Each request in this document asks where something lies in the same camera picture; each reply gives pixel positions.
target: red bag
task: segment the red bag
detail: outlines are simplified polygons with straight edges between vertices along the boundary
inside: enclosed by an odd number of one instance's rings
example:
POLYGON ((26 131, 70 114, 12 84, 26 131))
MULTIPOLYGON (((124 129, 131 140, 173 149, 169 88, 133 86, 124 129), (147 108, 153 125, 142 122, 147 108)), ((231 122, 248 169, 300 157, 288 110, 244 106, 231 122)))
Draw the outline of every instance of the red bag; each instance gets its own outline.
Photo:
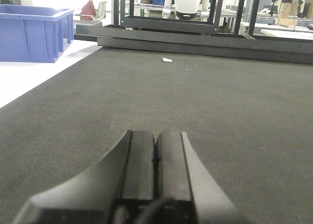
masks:
MULTIPOLYGON (((84 5, 82 12, 80 15, 93 15, 96 16, 96 9, 94 8, 92 0, 89 0, 86 5, 84 5)), ((92 21, 93 19, 89 16, 80 16, 80 20, 89 20, 92 21)))

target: gray carpet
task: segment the gray carpet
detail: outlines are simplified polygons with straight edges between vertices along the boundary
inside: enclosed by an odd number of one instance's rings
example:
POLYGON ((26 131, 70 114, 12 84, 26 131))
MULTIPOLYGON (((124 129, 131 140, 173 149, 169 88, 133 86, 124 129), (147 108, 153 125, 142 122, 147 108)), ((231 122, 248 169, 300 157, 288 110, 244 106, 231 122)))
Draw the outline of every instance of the gray carpet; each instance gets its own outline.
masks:
POLYGON ((313 223, 312 66, 105 48, 0 109, 0 223, 126 129, 187 131, 253 223, 313 223))

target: blue crate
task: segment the blue crate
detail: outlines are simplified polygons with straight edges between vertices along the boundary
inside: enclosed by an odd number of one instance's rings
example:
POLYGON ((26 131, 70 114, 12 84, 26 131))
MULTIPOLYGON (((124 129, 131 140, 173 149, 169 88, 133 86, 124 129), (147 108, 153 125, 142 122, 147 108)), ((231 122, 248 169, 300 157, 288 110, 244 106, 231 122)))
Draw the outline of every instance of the blue crate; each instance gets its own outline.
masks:
POLYGON ((164 0, 152 0, 153 5, 164 5, 164 0))
POLYGON ((73 12, 0 5, 0 61, 54 63, 74 40, 73 12))

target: white floor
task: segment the white floor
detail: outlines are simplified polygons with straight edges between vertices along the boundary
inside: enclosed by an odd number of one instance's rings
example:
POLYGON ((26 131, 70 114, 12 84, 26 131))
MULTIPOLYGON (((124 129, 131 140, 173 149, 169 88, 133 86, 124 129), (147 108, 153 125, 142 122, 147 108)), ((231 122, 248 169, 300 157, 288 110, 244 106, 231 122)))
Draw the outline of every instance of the white floor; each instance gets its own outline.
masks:
MULTIPOLYGON (((107 13, 102 24, 110 23, 111 14, 107 13)), ((74 40, 53 64, 0 62, 0 108, 99 48, 96 42, 74 40)))

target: paper scrap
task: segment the paper scrap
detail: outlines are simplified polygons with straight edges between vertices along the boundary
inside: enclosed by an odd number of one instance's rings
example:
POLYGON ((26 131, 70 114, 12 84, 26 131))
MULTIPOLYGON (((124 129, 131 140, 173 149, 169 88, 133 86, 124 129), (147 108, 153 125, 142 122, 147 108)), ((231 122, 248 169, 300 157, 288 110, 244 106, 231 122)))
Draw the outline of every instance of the paper scrap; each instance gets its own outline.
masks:
POLYGON ((166 63, 171 63, 173 62, 173 60, 171 59, 166 59, 166 58, 162 58, 163 62, 166 62, 166 63))

